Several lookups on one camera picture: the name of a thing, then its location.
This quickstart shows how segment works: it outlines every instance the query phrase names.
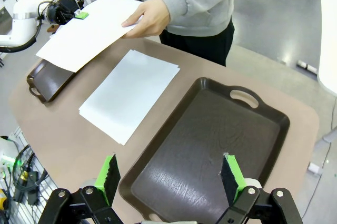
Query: screw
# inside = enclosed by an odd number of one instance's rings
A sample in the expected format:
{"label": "screw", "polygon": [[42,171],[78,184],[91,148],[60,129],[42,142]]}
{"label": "screw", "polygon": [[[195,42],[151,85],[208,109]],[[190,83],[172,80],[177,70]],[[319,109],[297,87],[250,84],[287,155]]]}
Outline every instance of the screw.
{"label": "screw", "polygon": [[283,197],[283,191],[277,191],[276,195],[279,196],[279,197]]}
{"label": "screw", "polygon": [[60,198],[64,197],[64,196],[65,196],[65,192],[64,192],[64,191],[60,191],[60,192],[58,193],[58,196],[59,196]]}
{"label": "screw", "polygon": [[88,188],[85,190],[86,194],[92,194],[93,193],[93,189],[92,188]]}
{"label": "screw", "polygon": [[248,193],[249,194],[254,194],[255,193],[255,189],[254,188],[249,188],[248,189]]}

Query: person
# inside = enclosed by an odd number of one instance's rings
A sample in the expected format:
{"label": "person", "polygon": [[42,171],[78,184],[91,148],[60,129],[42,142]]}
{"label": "person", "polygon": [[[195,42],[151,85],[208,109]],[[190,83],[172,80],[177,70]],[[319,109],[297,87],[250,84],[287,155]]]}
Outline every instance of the person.
{"label": "person", "polygon": [[233,9],[234,0],[144,0],[122,24],[133,25],[143,16],[124,38],[159,35],[165,45],[225,66]]}

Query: brown tray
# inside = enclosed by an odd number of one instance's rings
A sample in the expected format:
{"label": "brown tray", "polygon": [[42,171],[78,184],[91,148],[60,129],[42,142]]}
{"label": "brown tray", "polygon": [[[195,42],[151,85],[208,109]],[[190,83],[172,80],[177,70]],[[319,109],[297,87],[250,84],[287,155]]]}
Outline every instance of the brown tray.
{"label": "brown tray", "polygon": [[75,75],[42,59],[27,76],[29,92],[42,103],[51,102]]}
{"label": "brown tray", "polygon": [[[234,90],[258,106],[232,98]],[[223,153],[264,184],[289,126],[251,90],[200,78],[125,175],[120,194],[147,220],[154,213],[167,222],[215,223],[229,206],[219,176]]]}

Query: floor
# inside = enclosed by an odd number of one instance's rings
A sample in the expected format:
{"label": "floor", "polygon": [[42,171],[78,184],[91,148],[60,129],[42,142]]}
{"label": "floor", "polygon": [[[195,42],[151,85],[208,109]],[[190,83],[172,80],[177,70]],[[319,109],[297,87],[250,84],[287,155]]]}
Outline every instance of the floor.
{"label": "floor", "polygon": [[[315,76],[296,68],[297,60],[314,67],[319,65],[320,0],[235,0],[233,22],[236,28],[234,44],[258,54],[252,58],[229,57],[229,67],[281,88],[312,106],[320,117],[318,139],[329,132],[335,97],[319,86]],[[0,135],[8,135],[17,127],[7,105],[8,97],[18,80],[25,77],[38,60],[35,53],[48,40],[46,29],[47,25],[44,25],[34,46],[8,55],[4,59],[5,67],[0,68]],[[335,126],[337,111],[334,117]],[[321,166],[328,148],[327,143],[319,141],[312,161]],[[337,190],[334,185],[337,181],[337,145],[334,143],[327,161],[329,163],[324,166],[319,186],[303,218],[304,223],[336,223],[337,212],[334,209],[337,208]],[[310,173],[306,174],[303,189],[296,197],[301,215],[308,206],[318,179]]]}

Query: brown table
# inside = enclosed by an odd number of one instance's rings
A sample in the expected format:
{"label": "brown table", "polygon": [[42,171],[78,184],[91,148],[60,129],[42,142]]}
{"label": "brown table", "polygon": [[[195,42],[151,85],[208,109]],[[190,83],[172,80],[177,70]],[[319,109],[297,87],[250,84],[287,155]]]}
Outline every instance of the brown table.
{"label": "brown table", "polygon": [[[130,49],[177,64],[181,70],[127,144],[122,146],[80,116],[78,109]],[[231,51],[230,56],[235,56],[235,51]],[[74,192],[85,181],[97,177],[105,157],[113,152],[117,154],[123,177],[200,77],[247,87],[268,105],[288,115],[290,129],[264,189],[271,191],[284,187],[295,195],[302,184],[316,140],[319,126],[316,112],[251,78],[147,39],[118,40],[87,64],[55,101],[46,106],[29,93],[23,79],[12,93],[10,105],[25,137],[50,176],[59,187]],[[125,223],[142,220],[141,214],[119,193],[113,208]]]}

